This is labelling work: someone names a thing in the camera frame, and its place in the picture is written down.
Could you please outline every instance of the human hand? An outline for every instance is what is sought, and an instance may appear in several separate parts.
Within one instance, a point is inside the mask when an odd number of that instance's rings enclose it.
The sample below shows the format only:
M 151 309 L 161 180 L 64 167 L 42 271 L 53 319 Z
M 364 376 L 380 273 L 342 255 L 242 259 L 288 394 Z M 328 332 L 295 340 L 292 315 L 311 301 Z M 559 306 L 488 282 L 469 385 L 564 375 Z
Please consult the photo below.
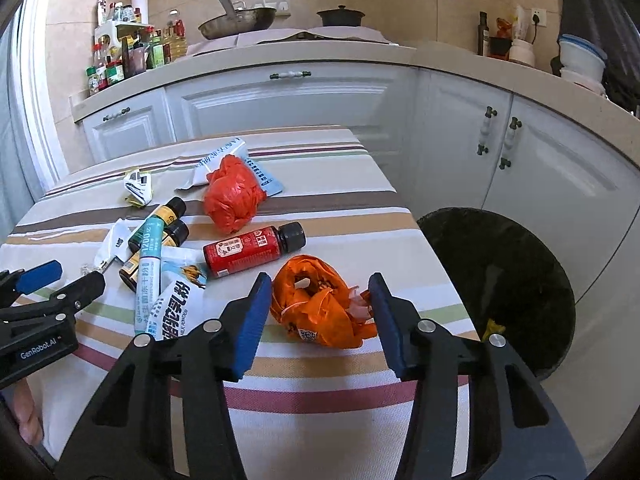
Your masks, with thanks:
M 27 379 L 15 383 L 12 409 L 22 439 L 30 446 L 41 443 L 44 434 Z

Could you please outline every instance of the orange plastic bag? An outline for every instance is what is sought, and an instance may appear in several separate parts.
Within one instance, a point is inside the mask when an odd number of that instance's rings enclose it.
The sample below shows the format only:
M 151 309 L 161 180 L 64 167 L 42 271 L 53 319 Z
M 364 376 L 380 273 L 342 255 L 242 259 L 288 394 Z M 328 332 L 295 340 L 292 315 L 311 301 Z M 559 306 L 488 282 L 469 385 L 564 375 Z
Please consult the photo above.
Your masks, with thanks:
M 308 278 L 306 288 L 295 284 Z M 271 314 L 290 335 L 334 348 L 359 348 L 378 330 L 335 269 L 320 258 L 300 254 L 291 258 L 273 280 Z
M 244 227 L 255 216 L 258 204 L 267 198 L 253 172 L 235 155 L 225 156 L 207 180 L 204 211 L 225 235 Z

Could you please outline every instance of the white bowl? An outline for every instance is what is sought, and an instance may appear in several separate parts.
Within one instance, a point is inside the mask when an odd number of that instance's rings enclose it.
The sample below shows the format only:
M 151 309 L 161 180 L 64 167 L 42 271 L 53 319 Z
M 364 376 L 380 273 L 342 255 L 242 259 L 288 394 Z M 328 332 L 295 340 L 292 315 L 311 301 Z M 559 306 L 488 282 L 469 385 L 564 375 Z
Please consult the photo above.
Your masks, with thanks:
M 536 65 L 536 56 L 533 54 L 533 45 L 523 40 L 513 40 L 509 49 L 509 61 L 527 66 Z
M 569 40 L 560 39 L 560 63 L 571 72 L 602 81 L 604 61 L 588 48 Z
M 562 79 L 566 79 L 571 83 L 583 86 L 588 90 L 591 90 L 592 92 L 598 94 L 599 96 L 605 96 L 607 94 L 605 92 L 604 86 L 602 86 L 602 84 L 595 79 L 591 79 L 590 77 L 578 74 L 577 72 L 573 72 L 566 67 L 560 69 L 560 74 L 562 76 Z

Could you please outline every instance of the red label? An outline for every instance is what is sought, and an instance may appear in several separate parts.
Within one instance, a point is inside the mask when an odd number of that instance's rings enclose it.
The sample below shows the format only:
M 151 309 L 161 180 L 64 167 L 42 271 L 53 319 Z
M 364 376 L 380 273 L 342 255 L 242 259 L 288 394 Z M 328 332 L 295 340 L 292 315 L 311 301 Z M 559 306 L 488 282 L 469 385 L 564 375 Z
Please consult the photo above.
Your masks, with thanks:
M 216 278 L 250 269 L 280 257 L 273 227 L 266 227 L 204 247 L 204 257 Z

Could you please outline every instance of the red bottle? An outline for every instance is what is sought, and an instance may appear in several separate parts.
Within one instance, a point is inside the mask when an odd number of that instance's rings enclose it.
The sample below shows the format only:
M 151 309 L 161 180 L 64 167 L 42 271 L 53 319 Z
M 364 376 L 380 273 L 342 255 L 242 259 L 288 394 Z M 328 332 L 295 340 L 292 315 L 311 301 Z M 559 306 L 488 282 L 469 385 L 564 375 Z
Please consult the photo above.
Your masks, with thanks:
M 214 278 L 250 269 L 277 260 L 283 254 L 301 249 L 306 244 L 299 222 L 284 224 L 279 229 L 265 227 L 204 246 L 204 259 Z

